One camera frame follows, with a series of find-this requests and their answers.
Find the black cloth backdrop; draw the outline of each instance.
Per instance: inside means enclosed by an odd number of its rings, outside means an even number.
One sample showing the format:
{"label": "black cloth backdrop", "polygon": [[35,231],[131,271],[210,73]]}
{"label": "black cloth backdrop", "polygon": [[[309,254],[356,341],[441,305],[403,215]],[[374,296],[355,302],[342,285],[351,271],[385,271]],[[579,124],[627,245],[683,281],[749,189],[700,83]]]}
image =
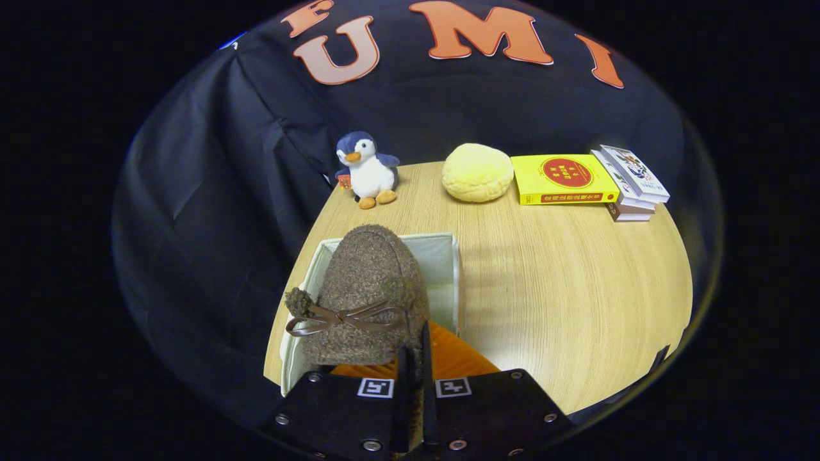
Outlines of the black cloth backdrop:
{"label": "black cloth backdrop", "polygon": [[[492,6],[532,15],[552,66],[505,57],[504,41],[492,57],[432,59],[430,26],[410,3],[337,2],[295,39],[280,22],[293,9],[283,11],[193,69],[130,148],[112,224],[125,301],[162,361],[246,427],[280,398],[262,376],[276,305],[332,191],[324,176],[339,167],[335,142],[352,130],[369,132],[404,164],[444,160],[465,142],[509,154],[583,153],[599,141],[628,147],[670,190],[695,299],[705,287],[717,189],[694,132],[655,83],[617,50],[626,88],[598,81],[574,34],[595,37],[512,1],[456,3],[480,18]],[[324,34],[332,59],[351,62],[355,52],[335,29],[365,15],[380,49],[365,77],[319,84],[292,56]]]}

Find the stack of books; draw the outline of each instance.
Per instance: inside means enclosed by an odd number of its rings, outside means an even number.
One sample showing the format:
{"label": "stack of books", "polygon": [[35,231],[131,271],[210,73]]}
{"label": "stack of books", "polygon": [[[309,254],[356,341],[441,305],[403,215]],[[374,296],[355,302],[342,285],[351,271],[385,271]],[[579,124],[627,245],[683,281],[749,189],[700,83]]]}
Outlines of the stack of books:
{"label": "stack of books", "polygon": [[600,145],[592,154],[620,189],[617,201],[606,203],[615,221],[648,221],[655,205],[666,203],[669,193],[652,171],[631,151]]}

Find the book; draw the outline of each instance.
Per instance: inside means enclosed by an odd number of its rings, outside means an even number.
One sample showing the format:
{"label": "book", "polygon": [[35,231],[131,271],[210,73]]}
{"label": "book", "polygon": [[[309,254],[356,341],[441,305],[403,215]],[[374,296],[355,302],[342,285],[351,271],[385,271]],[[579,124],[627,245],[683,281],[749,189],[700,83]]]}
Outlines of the book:
{"label": "book", "polygon": [[521,205],[616,202],[620,190],[591,154],[511,157]]}
{"label": "book", "polygon": [[621,196],[618,197],[617,202],[628,207],[645,208],[648,210],[655,209],[655,203],[649,200],[641,200],[638,194],[632,189],[632,186],[626,182],[626,179],[618,172],[617,168],[610,162],[600,151],[592,149],[592,155],[601,162],[601,165],[607,170],[609,175],[615,181],[615,185],[621,190]]}
{"label": "book", "polygon": [[[649,210],[645,210],[643,208],[636,208],[636,207],[621,207],[617,203],[607,203],[607,209],[609,210],[609,216],[613,217],[613,221],[621,222],[621,221],[648,221],[652,215],[655,213],[654,210],[648,212]],[[631,210],[641,210],[642,213],[637,212],[627,212],[627,208]]]}
{"label": "book", "polygon": [[601,144],[600,152],[612,162],[641,200],[666,203],[669,193],[661,181],[632,151]]}

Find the white storage bin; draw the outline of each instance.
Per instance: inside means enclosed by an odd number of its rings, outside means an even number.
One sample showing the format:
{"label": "white storage bin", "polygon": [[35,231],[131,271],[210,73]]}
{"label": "white storage bin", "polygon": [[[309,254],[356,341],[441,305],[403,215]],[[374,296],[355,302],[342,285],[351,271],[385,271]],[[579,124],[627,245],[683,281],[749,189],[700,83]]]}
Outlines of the white storage bin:
{"label": "white storage bin", "polygon": [[[430,319],[461,335],[458,329],[458,287],[461,263],[458,256],[458,242],[451,233],[400,235],[421,268],[421,276],[427,287],[430,301]],[[319,288],[325,280],[325,269],[330,257],[339,247],[342,239],[328,239],[319,242],[313,259],[307,267],[305,280],[299,285],[316,301]],[[294,317],[288,313],[288,321]],[[312,370],[311,364],[305,362],[299,348],[301,338],[293,337],[287,332],[282,336],[280,356],[282,358],[282,395],[296,384],[305,372]]]}

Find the fuzzy pom-pom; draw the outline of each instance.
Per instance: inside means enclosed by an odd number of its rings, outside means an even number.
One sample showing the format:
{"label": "fuzzy pom-pom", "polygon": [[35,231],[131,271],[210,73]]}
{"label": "fuzzy pom-pom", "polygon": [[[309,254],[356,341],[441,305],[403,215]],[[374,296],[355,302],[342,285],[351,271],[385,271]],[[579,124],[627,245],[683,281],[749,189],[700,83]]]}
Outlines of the fuzzy pom-pom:
{"label": "fuzzy pom-pom", "polygon": [[311,304],[313,300],[307,291],[294,288],[285,294],[285,306],[294,317],[314,317],[314,314],[308,310]]}

